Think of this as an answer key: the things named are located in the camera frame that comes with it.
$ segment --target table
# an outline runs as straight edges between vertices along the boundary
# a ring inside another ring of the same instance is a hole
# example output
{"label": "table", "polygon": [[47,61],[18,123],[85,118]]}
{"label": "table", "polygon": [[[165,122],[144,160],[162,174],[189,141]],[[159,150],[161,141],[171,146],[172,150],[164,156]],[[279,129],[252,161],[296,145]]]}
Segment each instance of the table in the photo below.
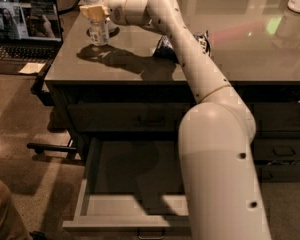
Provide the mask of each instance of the table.
{"label": "table", "polygon": [[[193,33],[209,31],[213,60],[256,118],[252,150],[260,178],[300,180],[300,166],[291,166],[300,163],[300,14],[287,9],[288,0],[178,1]],[[175,143],[178,123],[194,100],[182,69],[152,57],[157,34],[120,26],[108,46],[94,47],[87,27],[79,15],[45,79],[79,154],[87,160],[75,218],[64,227],[80,236],[139,230],[189,233]],[[136,158],[137,151],[145,150],[152,150],[157,162],[146,152],[144,177],[138,168],[131,167],[131,175],[112,164],[127,168],[131,162],[127,165],[120,157]],[[164,171],[173,172],[175,182]],[[120,173],[121,179],[125,173],[138,179],[136,185],[129,188],[124,182],[125,190],[113,186]],[[146,188],[138,184],[141,180],[149,186],[153,175],[161,176],[155,182],[164,180],[152,193],[171,186],[171,195],[146,200],[147,209],[140,205]],[[129,207],[135,208],[133,216],[128,216]]]}

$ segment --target chair leg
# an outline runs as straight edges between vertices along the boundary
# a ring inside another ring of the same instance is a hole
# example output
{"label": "chair leg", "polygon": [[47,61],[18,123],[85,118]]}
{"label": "chair leg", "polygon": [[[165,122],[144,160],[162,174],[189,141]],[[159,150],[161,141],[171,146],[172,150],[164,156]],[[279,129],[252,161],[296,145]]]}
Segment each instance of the chair leg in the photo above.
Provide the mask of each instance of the chair leg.
{"label": "chair leg", "polygon": [[77,149],[70,146],[60,146],[60,145],[50,145],[50,144],[40,144],[40,143],[28,143],[27,148],[34,149],[36,154],[41,154],[45,150],[47,151],[58,151],[67,153],[77,153]]}

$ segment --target paper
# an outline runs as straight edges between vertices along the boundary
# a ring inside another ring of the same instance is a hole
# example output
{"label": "paper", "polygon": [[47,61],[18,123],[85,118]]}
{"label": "paper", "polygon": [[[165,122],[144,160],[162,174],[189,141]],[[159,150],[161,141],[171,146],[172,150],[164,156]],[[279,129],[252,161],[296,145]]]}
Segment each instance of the paper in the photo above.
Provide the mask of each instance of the paper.
{"label": "paper", "polygon": [[43,68],[44,63],[27,63],[20,71],[20,74],[34,74],[39,73]]}

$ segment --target open drawer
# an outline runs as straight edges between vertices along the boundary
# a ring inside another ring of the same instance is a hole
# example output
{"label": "open drawer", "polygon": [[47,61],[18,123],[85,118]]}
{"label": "open drawer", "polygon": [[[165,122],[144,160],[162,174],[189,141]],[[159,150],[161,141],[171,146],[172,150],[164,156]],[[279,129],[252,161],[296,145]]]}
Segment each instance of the open drawer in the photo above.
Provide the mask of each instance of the open drawer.
{"label": "open drawer", "polygon": [[190,235],[176,143],[93,138],[75,215],[63,228],[77,237]]}

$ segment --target table top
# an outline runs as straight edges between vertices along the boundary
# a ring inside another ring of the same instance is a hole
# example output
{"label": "table top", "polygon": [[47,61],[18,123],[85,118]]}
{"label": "table top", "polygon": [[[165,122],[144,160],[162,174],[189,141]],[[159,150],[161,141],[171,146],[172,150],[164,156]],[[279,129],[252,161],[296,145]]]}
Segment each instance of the table top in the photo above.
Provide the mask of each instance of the table top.
{"label": "table top", "polygon": [[[209,31],[212,58],[230,81],[300,82],[300,14],[288,0],[177,1],[192,33]],[[152,57],[160,35],[120,26],[109,45],[96,47],[87,28],[79,15],[47,82],[185,82],[178,64]]]}

